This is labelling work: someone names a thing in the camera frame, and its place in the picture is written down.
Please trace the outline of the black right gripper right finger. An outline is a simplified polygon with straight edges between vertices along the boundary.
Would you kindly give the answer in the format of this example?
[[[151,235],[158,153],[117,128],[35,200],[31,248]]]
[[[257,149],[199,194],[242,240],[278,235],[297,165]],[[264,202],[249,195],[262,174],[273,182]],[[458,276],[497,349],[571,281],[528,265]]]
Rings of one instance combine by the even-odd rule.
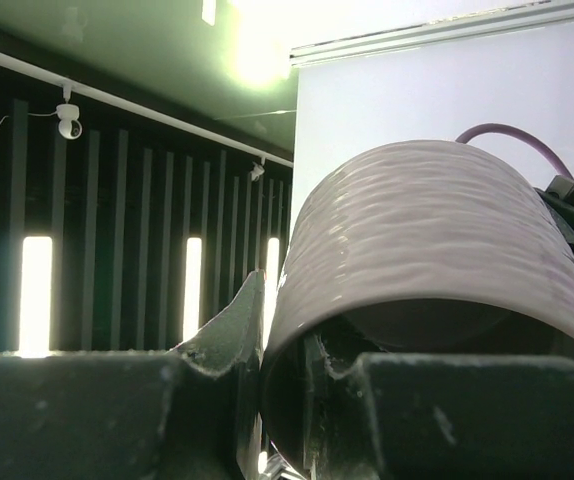
[[[314,479],[574,479],[574,361],[303,343]]]

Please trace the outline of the lilac textured mug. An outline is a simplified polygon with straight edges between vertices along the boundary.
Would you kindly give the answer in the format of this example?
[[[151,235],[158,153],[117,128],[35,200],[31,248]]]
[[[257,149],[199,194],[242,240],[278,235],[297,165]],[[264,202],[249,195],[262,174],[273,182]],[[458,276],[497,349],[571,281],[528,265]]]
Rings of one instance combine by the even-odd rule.
[[[305,200],[279,280],[261,411],[302,466],[303,343],[574,361],[574,231],[516,170],[417,140],[364,152]]]

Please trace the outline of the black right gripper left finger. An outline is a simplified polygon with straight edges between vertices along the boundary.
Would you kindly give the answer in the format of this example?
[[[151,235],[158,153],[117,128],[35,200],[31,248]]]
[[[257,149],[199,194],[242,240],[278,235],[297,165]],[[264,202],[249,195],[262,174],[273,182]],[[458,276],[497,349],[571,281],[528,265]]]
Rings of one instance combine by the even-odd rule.
[[[0,353],[0,479],[255,479],[265,277],[168,351]]]

